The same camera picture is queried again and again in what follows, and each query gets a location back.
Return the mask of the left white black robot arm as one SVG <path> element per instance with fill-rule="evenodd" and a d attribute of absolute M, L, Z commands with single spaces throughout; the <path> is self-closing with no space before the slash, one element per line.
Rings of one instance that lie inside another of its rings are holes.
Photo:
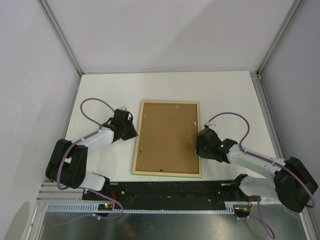
<path fill-rule="evenodd" d="M 130 140 L 138 136 L 133 124 L 133 115 L 117 108 L 113 117 L 98 129 L 78 140 L 60 139 L 56 142 L 48 162 L 45 176 L 60 183 L 60 187 L 93 190 L 100 200 L 110 196 L 109 179 L 103 175 L 87 171 L 87 158 L 100 148 L 118 140 Z"/>

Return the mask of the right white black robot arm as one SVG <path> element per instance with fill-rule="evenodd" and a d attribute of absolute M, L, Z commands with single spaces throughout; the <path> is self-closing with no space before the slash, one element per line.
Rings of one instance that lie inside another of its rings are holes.
<path fill-rule="evenodd" d="M 260 154 L 241 142 L 229 138 L 220 140 L 209 127 L 196 135 L 195 153 L 201 158 L 241 166 L 261 175 L 258 178 L 241 174 L 235 179 L 236 185 L 230 188 L 230 194 L 237 201 L 247 196 L 266 197 L 280 201 L 296 213 L 315 205 L 313 195 L 319 186 L 298 158 L 285 160 Z"/>

